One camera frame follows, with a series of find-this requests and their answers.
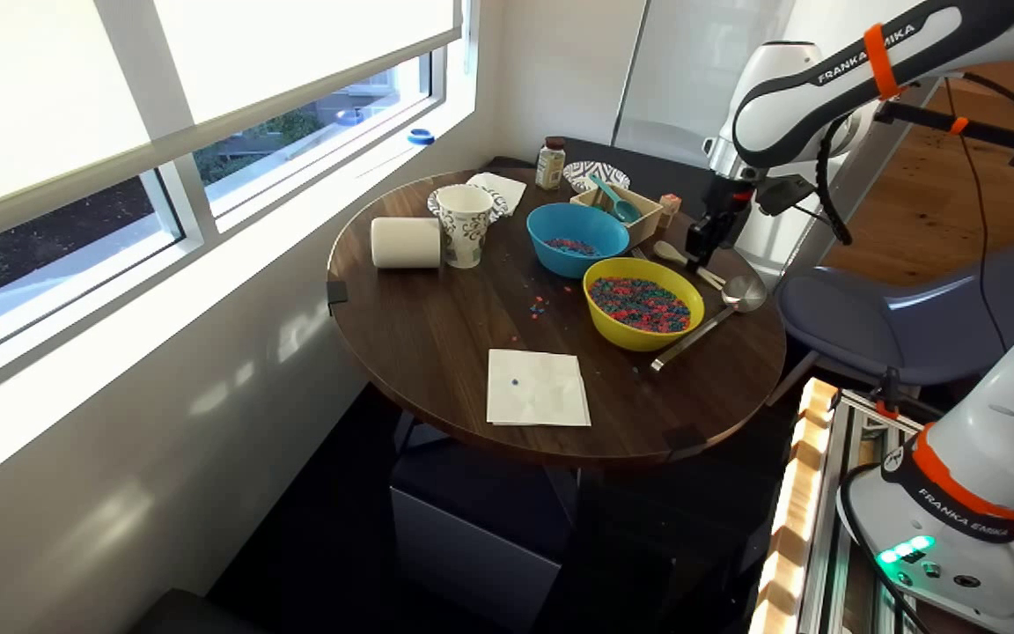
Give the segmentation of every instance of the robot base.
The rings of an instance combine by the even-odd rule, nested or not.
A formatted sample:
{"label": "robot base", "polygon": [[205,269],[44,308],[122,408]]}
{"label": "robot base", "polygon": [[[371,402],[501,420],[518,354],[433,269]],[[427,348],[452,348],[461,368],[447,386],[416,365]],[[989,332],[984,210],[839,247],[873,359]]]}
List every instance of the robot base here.
{"label": "robot base", "polygon": [[1014,543],[981,543],[937,521],[881,469],[845,483],[839,521],[903,596],[1014,634]]}

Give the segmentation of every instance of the window sill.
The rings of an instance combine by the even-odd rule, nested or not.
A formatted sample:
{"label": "window sill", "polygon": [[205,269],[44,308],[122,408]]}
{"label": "window sill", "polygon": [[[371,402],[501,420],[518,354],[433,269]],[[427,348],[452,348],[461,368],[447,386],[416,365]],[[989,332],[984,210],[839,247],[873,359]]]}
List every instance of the window sill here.
{"label": "window sill", "polygon": [[[441,109],[416,121],[436,137],[461,126],[472,116],[472,102],[447,98]],[[143,290],[143,278],[119,278],[112,290],[100,290],[91,301],[105,301],[131,292],[122,306],[103,313],[100,306],[68,306],[58,323],[84,319],[68,341],[42,351],[13,378],[0,381],[0,460],[17,454],[38,433],[68,420],[87,397],[95,397],[119,374],[148,359],[157,346],[189,327],[200,313],[245,284],[257,272],[285,256],[334,213],[385,185],[399,168],[412,164],[427,149],[407,144],[407,126],[367,149],[340,168],[318,182],[285,182],[273,210],[238,226],[229,240],[200,256],[164,256],[161,283]]]}

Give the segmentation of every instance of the glass pane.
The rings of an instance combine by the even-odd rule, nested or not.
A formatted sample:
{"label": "glass pane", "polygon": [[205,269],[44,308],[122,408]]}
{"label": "glass pane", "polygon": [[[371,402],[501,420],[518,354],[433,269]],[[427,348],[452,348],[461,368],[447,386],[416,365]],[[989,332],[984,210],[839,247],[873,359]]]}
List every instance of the glass pane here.
{"label": "glass pane", "polygon": [[141,178],[0,232],[0,318],[143,244],[173,244]]}
{"label": "glass pane", "polygon": [[213,202],[234,185],[245,185],[318,144],[338,149],[340,139],[354,137],[354,130],[367,130],[412,102],[421,102],[430,94],[427,64],[430,56],[403,58],[304,109],[263,121],[210,149],[195,151],[209,197]]}

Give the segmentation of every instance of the paper towel roll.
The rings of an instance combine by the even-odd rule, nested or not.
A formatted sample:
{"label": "paper towel roll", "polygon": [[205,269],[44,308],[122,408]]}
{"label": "paper towel roll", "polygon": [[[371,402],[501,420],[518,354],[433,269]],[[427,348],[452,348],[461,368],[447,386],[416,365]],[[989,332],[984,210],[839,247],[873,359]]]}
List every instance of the paper towel roll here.
{"label": "paper towel roll", "polygon": [[372,269],[441,269],[436,218],[372,218],[371,220]]}

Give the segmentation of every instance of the blue bowl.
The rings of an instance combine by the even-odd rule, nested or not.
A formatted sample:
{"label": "blue bowl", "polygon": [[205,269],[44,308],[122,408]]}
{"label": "blue bowl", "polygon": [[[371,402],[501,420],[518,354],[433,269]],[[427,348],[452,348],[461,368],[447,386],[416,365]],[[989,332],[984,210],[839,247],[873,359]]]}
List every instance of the blue bowl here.
{"label": "blue bowl", "polygon": [[628,227],[601,208],[537,203],[529,213],[529,237],[547,272],[580,278],[584,269],[628,250]]}

